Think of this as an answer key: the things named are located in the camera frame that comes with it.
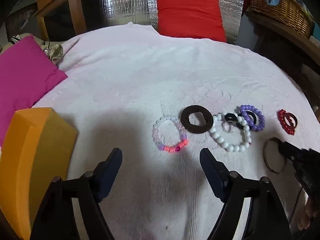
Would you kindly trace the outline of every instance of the cardboard box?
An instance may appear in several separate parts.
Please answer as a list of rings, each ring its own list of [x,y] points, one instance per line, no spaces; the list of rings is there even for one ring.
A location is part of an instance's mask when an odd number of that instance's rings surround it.
[[[52,178],[66,179],[76,136],[51,108],[15,112],[2,147],[0,208],[19,238],[29,240]]]

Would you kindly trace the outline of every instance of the thin brown bangle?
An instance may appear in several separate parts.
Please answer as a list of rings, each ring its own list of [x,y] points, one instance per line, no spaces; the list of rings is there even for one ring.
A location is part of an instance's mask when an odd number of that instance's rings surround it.
[[[267,147],[267,144],[268,144],[269,141],[276,142],[278,145],[279,145],[280,143],[282,143],[282,141],[280,141],[280,139],[277,138],[277,137],[272,137],[272,138],[270,138],[269,140],[267,140],[267,141],[264,143],[264,146],[263,146],[263,161],[264,161],[267,169],[268,169],[269,171],[271,171],[272,173],[280,174],[280,173],[284,170],[285,165],[287,164],[287,158],[284,157],[284,164],[283,164],[282,169],[281,169],[279,172],[273,170],[273,169],[271,168],[271,166],[270,166],[270,164],[269,164],[269,162],[268,162],[268,160],[267,160],[267,156],[266,156],[266,147]]]

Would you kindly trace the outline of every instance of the white blanket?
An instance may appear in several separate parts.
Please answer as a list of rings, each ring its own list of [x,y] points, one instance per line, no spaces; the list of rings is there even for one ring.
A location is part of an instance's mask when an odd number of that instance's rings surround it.
[[[199,163],[204,147],[245,178],[269,176],[291,215],[300,189],[293,167],[289,163],[281,175],[271,174],[262,146],[277,136],[320,151],[320,128],[303,93],[275,64],[238,46],[164,37],[151,26],[132,23],[82,34],[64,46],[75,39],[78,43],[60,64],[68,78],[35,107],[54,108],[79,130],[69,179],[93,170],[112,148],[123,151],[110,195],[100,204],[116,240],[207,239],[222,203]],[[151,137],[153,124],[166,114],[179,116],[194,104],[212,114],[254,105],[265,115],[266,127],[252,132],[252,145],[244,153],[227,153],[208,132],[188,133],[190,142],[178,154],[159,151]],[[294,136],[286,134],[276,118],[282,108],[298,119]],[[191,121],[198,123],[194,115]],[[221,122],[217,129],[222,130]],[[179,140],[170,122],[160,131],[167,145]],[[233,144],[242,140],[239,129],[225,138]],[[283,159],[277,152],[269,155],[279,169]],[[234,239],[241,239],[248,206],[245,201]],[[77,206],[75,214],[81,238],[86,239]]]

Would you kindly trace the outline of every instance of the red beaded bracelet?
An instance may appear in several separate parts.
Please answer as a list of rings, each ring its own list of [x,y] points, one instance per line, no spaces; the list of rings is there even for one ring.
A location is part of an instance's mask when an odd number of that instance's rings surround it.
[[[294,114],[287,113],[286,111],[281,109],[277,112],[277,116],[282,128],[286,131],[286,133],[290,135],[294,135],[295,128],[298,125],[298,120],[294,116]]]

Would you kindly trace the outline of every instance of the metal bolt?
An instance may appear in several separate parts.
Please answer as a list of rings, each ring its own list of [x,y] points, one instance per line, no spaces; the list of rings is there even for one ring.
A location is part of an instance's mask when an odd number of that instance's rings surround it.
[[[230,171],[229,175],[230,175],[231,177],[233,177],[233,178],[236,178],[236,177],[239,176],[239,173],[236,172],[236,171]]]
[[[270,182],[270,179],[268,177],[262,177],[262,181],[264,183],[269,183]]]
[[[84,174],[83,174],[84,177],[86,178],[90,178],[93,176],[93,172],[92,171],[86,171]]]
[[[60,180],[60,177],[54,176],[52,179],[52,182],[58,182]]]

